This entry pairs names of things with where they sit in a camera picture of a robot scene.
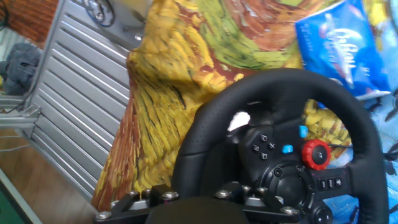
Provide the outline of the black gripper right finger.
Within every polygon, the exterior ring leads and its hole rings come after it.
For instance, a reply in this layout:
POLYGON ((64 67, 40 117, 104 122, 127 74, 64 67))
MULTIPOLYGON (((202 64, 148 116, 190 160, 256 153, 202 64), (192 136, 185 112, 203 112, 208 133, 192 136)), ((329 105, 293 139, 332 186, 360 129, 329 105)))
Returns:
POLYGON ((232 202, 240 208, 249 222, 254 223, 299 223, 300 212, 285 206, 282 197, 266 187, 250 187, 239 182, 228 182, 218 189, 214 198, 232 202))

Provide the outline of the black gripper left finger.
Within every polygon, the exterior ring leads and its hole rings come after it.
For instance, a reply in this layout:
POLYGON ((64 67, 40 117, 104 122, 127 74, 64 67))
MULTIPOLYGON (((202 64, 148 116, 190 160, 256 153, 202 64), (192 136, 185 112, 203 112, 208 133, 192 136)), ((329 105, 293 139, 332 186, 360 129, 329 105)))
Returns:
POLYGON ((122 199, 111 202, 108 211, 97 213, 95 224, 142 224, 153 208, 178 198, 178 192, 165 184, 142 192, 132 190, 122 199))

